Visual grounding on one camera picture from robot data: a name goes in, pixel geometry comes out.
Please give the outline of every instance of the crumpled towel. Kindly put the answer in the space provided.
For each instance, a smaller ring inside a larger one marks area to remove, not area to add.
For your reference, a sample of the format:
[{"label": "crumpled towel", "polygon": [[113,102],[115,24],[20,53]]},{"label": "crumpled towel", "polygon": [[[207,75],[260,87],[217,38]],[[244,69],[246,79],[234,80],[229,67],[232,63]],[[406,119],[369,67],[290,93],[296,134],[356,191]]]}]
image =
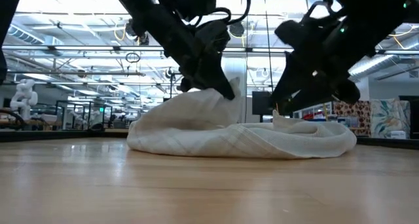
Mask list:
[{"label": "crumpled towel", "polygon": [[[236,95],[238,79],[230,84]],[[308,159],[338,157],[354,148],[355,135],[337,122],[287,119],[237,124],[242,99],[214,89],[180,94],[130,125],[128,146],[163,155]]]}]

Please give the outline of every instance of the wooden surface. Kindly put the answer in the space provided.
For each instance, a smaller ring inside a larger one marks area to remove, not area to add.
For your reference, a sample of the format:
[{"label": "wooden surface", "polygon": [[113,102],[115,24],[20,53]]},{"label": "wooden surface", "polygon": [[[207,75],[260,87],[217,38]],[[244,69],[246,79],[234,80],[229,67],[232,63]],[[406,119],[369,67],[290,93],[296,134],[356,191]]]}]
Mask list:
[{"label": "wooden surface", "polygon": [[0,144],[2,224],[418,220],[418,151],[280,161],[151,155],[109,138]]}]

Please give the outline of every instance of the towel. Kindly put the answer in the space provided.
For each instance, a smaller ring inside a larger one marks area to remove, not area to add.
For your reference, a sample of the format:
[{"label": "towel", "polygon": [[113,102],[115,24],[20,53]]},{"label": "towel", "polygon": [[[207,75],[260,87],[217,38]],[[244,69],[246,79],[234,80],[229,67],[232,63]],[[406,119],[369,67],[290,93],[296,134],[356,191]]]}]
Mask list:
[{"label": "towel", "polygon": [[[239,79],[230,84],[240,96]],[[214,89],[180,94],[134,121],[128,146],[161,155],[309,159],[338,157],[356,144],[342,124],[287,119],[276,111],[272,123],[238,124],[241,103]]]}]

